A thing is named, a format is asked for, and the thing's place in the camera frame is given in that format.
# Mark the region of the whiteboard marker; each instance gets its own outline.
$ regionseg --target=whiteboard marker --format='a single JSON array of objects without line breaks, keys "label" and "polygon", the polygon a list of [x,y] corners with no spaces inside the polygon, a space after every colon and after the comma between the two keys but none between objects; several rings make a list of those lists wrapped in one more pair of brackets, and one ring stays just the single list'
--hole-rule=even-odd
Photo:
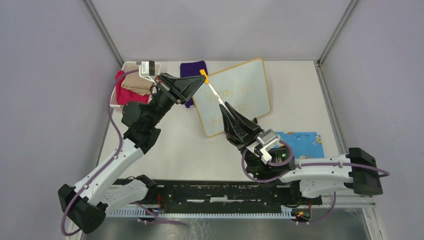
[{"label": "whiteboard marker", "polygon": [[220,104],[222,104],[222,105],[224,106],[224,108],[228,111],[228,108],[227,108],[227,106],[225,106],[225,104],[224,104],[223,100],[220,98],[220,95],[217,93],[217,91],[215,91],[215,89],[214,89],[214,87],[212,86],[212,84],[210,84],[210,83],[209,83],[209,78],[208,78],[208,75],[206,75],[205,70],[204,70],[204,69],[201,69],[201,70],[200,70],[200,74],[202,74],[202,75],[205,77],[205,79],[204,79],[204,83],[205,83],[205,84],[207,84],[207,85],[209,86],[210,90],[212,91],[213,95],[215,95],[215,98],[218,100],[218,102],[219,102]]}]

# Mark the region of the purple cloth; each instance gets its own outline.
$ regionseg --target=purple cloth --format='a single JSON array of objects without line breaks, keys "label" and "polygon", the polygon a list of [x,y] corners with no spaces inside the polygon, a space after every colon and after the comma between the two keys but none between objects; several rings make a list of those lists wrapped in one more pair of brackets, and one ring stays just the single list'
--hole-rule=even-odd
[{"label": "purple cloth", "polygon": [[[201,69],[204,69],[206,74],[208,74],[208,69],[206,68],[205,61],[181,63],[179,65],[179,76],[181,78],[199,76]],[[185,103],[186,108],[194,107],[194,105],[195,103],[193,101],[193,98],[191,98],[188,102]]]}]

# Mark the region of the beige cloth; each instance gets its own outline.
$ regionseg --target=beige cloth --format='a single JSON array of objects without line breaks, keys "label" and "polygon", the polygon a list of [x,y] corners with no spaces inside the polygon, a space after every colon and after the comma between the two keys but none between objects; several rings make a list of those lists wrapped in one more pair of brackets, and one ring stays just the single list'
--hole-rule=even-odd
[{"label": "beige cloth", "polygon": [[[138,69],[138,66],[130,67],[126,72],[131,70]],[[140,77],[136,73],[128,74],[125,79],[122,81],[121,87],[124,89],[130,90],[136,94],[144,96],[150,94],[150,87],[153,85],[153,82]]]}]

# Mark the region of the whiteboard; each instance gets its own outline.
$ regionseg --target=whiteboard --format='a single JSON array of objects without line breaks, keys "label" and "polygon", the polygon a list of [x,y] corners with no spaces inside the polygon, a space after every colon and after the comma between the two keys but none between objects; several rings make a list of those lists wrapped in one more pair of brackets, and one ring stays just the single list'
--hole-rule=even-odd
[{"label": "whiteboard", "polygon": [[[241,63],[208,76],[221,97],[240,114],[254,119],[271,112],[267,76],[262,58]],[[215,136],[224,131],[223,116],[218,100],[207,84],[193,96],[204,134]]]}]

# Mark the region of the laundry basket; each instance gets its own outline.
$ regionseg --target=laundry basket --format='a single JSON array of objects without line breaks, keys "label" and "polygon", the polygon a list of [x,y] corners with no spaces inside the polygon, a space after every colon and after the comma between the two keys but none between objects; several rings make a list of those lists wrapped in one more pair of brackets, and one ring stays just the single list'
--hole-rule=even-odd
[{"label": "laundry basket", "polygon": [[[123,66],[122,66],[122,71],[124,72],[128,72],[134,69],[137,69],[139,67],[139,65],[137,65],[137,62],[135,61],[126,61],[124,62]],[[155,77],[156,75],[159,75],[161,73],[161,64],[155,62],[154,63],[154,71],[155,71]],[[110,96],[110,102],[109,102],[109,106],[111,108],[113,108],[114,111],[117,111],[118,113],[122,113],[122,108],[123,105],[119,105],[117,102],[117,88],[115,87],[113,89],[112,95]]]}]

